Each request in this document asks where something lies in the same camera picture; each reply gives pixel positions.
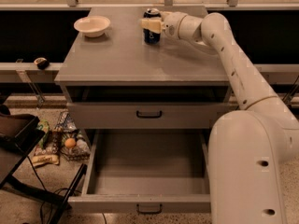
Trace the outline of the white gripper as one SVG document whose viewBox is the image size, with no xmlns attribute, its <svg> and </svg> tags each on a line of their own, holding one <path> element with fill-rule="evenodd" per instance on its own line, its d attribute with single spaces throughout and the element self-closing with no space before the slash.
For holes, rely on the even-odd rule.
<svg viewBox="0 0 299 224">
<path fill-rule="evenodd" d="M 160 11 L 161 18 L 144 18 L 140 20 L 140 26 L 155 34 L 164 34 L 171 39 L 179 40 L 179 27 L 187 16 L 183 12 Z"/>
</svg>

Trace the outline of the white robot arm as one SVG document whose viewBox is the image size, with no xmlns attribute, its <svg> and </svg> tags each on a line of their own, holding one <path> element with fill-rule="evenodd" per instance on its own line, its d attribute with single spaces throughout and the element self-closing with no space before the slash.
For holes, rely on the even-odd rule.
<svg viewBox="0 0 299 224">
<path fill-rule="evenodd" d="M 208 141 L 213 224 L 287 224 L 279 164 L 299 152 L 299 121 L 236 43 L 220 13 L 163 12 L 140 25 L 221 59 L 239 109 L 220 117 Z"/>
</svg>

